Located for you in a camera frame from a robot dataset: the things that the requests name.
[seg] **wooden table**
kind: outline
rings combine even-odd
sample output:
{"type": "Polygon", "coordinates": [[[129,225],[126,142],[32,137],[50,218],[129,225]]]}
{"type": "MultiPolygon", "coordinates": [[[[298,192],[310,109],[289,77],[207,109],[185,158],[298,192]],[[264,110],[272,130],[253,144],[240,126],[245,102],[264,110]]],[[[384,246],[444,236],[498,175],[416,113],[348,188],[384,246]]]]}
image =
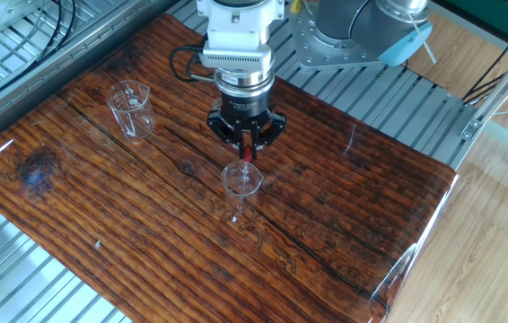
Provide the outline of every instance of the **wooden table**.
{"type": "Polygon", "coordinates": [[[5,130],[0,212],[134,321],[382,320],[455,172],[276,80],[288,128],[255,161],[256,209],[230,220],[237,153],[205,123],[220,93],[167,67],[199,40],[165,15],[5,130]],[[106,106],[128,79],[158,115],[141,144],[106,106]]]}

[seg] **light wooden floor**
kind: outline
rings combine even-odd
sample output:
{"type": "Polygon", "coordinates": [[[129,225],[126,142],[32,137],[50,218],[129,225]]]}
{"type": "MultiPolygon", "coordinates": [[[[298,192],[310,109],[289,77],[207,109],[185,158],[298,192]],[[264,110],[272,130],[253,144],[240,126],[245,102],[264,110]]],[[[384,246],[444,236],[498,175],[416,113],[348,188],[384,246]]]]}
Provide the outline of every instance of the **light wooden floor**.
{"type": "MultiPolygon", "coordinates": [[[[437,14],[431,20],[438,64],[421,49],[410,68],[462,96],[501,49],[437,14]]],[[[507,67],[508,57],[489,79],[507,67]]],[[[508,128],[508,115],[495,121],[508,128]]],[[[459,174],[390,323],[508,322],[508,149],[480,136],[459,174]]]]}

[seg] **transparent beaker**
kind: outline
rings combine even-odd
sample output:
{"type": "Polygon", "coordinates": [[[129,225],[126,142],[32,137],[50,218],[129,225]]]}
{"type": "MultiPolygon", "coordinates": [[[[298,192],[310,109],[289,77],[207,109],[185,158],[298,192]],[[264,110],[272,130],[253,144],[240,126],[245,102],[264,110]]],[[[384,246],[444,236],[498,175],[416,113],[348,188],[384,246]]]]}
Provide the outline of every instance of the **transparent beaker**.
{"type": "Polygon", "coordinates": [[[238,161],[226,166],[222,172],[222,184],[226,191],[226,203],[233,214],[244,214],[256,205],[262,180],[264,176],[249,162],[238,161]]]}
{"type": "Polygon", "coordinates": [[[154,131],[156,117],[149,94],[150,88],[137,81],[116,83],[107,93],[107,104],[128,139],[137,141],[154,131]]]}

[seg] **cup rim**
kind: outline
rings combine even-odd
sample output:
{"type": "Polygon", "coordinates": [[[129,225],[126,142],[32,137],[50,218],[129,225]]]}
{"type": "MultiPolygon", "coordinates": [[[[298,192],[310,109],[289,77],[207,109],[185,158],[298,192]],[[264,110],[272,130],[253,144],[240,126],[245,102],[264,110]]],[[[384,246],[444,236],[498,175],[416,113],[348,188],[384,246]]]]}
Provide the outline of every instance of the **cup rim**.
{"type": "Polygon", "coordinates": [[[253,163],[251,162],[247,162],[247,161],[233,161],[231,163],[229,163],[228,165],[226,165],[226,167],[224,167],[224,170],[222,171],[222,186],[224,187],[224,190],[228,193],[231,193],[233,194],[234,196],[238,196],[238,197],[246,197],[246,196],[250,196],[256,192],[258,192],[258,190],[260,189],[260,186],[262,186],[262,182],[264,181],[264,175],[262,175],[262,173],[260,172],[260,170],[258,169],[258,167],[256,167],[253,163]],[[249,193],[247,194],[235,194],[232,192],[231,189],[228,188],[228,186],[226,185],[226,183],[224,182],[224,174],[226,174],[226,172],[228,171],[228,169],[230,169],[230,166],[233,166],[234,164],[247,164],[249,165],[250,167],[253,167],[257,172],[258,174],[260,175],[261,179],[260,179],[260,182],[257,184],[257,186],[249,193]]]}
{"type": "Polygon", "coordinates": [[[130,110],[124,110],[124,109],[115,109],[112,107],[112,105],[110,104],[110,100],[112,99],[112,97],[110,96],[110,92],[115,89],[117,86],[123,84],[123,83],[136,83],[136,85],[140,86],[144,86],[146,88],[146,90],[148,91],[148,93],[150,94],[150,86],[146,85],[146,84],[143,84],[143,83],[140,83],[136,80],[125,80],[125,81],[120,81],[118,83],[114,83],[112,86],[110,86],[109,90],[107,91],[107,105],[109,106],[110,109],[112,109],[113,111],[117,111],[119,113],[130,113],[130,112],[135,112],[135,111],[138,111],[140,109],[143,109],[146,105],[146,102],[149,101],[149,98],[150,98],[150,95],[146,95],[146,99],[138,105],[138,107],[136,107],[135,109],[130,109],[130,110]]]}

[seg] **silver flange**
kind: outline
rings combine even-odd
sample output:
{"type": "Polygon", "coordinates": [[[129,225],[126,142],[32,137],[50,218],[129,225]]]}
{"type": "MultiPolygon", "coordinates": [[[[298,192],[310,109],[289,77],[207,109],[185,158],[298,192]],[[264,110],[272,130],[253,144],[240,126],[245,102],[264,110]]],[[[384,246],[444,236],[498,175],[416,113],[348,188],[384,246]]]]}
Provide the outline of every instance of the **silver flange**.
{"type": "Polygon", "coordinates": [[[299,13],[290,14],[292,38],[300,67],[326,70],[372,65],[384,65],[368,51],[350,39],[332,39],[316,27],[318,4],[311,5],[312,14],[302,6],[299,13]]]}
{"type": "Polygon", "coordinates": [[[376,0],[376,4],[382,12],[401,22],[412,23],[408,13],[417,24],[425,22],[430,16],[430,10],[426,8],[427,0],[376,0]]]}
{"type": "Polygon", "coordinates": [[[235,98],[252,98],[257,97],[265,92],[272,89],[274,85],[274,70],[269,69],[268,74],[265,78],[260,79],[259,82],[252,82],[249,85],[245,85],[245,81],[258,80],[258,77],[249,77],[248,74],[244,74],[243,78],[235,78],[234,76],[228,76],[229,71],[217,68],[215,70],[215,84],[220,92],[233,96],[235,98]]]}

